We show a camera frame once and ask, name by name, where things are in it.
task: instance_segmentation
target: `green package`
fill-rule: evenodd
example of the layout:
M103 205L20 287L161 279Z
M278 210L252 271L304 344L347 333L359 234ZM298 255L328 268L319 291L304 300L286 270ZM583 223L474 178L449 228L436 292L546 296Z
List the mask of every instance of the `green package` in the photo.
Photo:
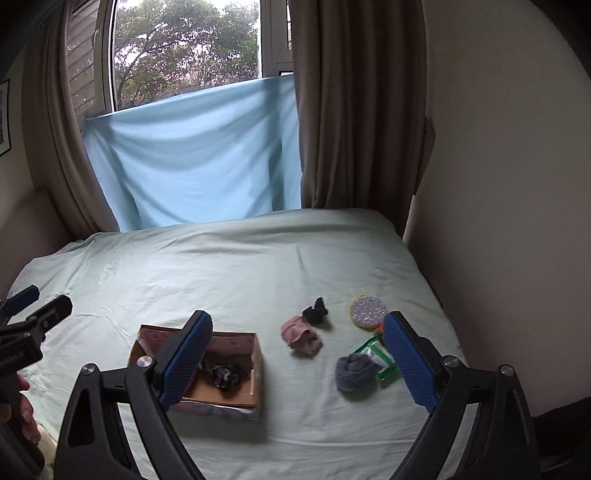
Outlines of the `green package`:
M371 337L367 342L360 346L354 353L363 353L367 355L373 363L379 367L377 373L379 383L382 387L389 385L389 380L396 373L396 362L390 352L381 342L381 335Z

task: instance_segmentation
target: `finger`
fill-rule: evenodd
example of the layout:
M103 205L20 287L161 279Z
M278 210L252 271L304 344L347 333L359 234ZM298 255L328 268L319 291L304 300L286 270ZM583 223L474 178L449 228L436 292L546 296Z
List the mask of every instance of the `finger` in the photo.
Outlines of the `finger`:
M0 403L0 423L7 422L11 416L10 405L8 403Z
M34 445L41 441L41 432L39 432L39 427L34 419L31 419L30 423L23 424L22 435Z
M33 420L33 405L25 395L21 395L21 416L25 423Z
M25 377L17 374L17 378L18 378L18 386L19 386L19 389L21 390L21 392L27 391L31 388L31 384L27 381L27 379Z

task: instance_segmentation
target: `wall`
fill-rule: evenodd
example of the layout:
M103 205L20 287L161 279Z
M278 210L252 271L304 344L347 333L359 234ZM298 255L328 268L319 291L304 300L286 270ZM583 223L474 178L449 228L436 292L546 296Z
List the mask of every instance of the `wall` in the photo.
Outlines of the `wall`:
M591 395L591 80L528 0L424 0L436 143L405 240L474 367Z
M12 148L0 157L0 228L8 218L33 194L33 183L27 164L25 145L22 140L21 87L24 50L14 61L7 79L8 122Z

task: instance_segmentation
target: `bed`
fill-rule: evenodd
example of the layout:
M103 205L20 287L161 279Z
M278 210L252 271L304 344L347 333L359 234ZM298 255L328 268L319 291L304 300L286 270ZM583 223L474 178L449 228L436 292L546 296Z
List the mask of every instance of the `bed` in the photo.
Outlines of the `bed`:
M32 260L11 293L36 284L41 299L70 296L72 315L47 335L45 357L23 373L35 416L59 434L80 367L123 367L140 324L179 327L196 309L218 331L256 332L264 357L260 421L200 417L171 410L189 454L210 480L388 479L427 413L402 379L386 389L344 396L337 358L367 338L350 321L349 303L376 295L400 310L443 354L463 359L454 330L393 226L368 210L294 210L245 220L98 233ZM322 296L330 328L314 358L294 354L280 326ZM155 478L122 407L142 474ZM462 428L440 475L453 472Z

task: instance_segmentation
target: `cardboard box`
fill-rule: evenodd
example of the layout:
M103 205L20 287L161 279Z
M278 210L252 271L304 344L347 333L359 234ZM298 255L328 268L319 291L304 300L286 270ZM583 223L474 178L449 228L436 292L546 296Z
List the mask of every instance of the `cardboard box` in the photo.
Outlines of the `cardboard box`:
M162 342L179 329L142 325L129 355L135 362L142 355L154 356ZM173 408L223 419L259 420L262 403L262 354L256 333L213 332L204 360L237 364L247 378L237 387L222 392L197 370L180 403Z

